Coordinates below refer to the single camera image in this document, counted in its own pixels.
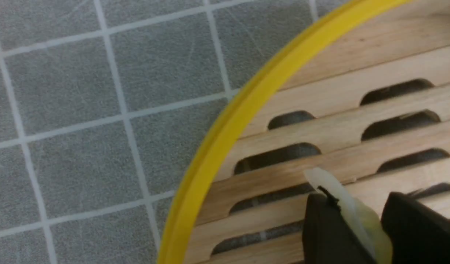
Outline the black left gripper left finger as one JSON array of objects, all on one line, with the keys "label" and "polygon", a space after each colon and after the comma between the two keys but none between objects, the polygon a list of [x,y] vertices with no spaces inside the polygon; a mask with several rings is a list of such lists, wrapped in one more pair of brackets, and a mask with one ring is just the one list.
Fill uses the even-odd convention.
[{"label": "black left gripper left finger", "polygon": [[341,215],[334,197],[309,194],[302,228],[306,264],[374,264]]}]

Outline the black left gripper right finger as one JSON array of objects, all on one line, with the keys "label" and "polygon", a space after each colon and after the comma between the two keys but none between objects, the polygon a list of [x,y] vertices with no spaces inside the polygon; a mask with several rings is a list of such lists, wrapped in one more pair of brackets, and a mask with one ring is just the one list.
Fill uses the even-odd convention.
[{"label": "black left gripper right finger", "polygon": [[450,264],[450,219],[401,192],[391,192],[381,223],[393,264]]}]

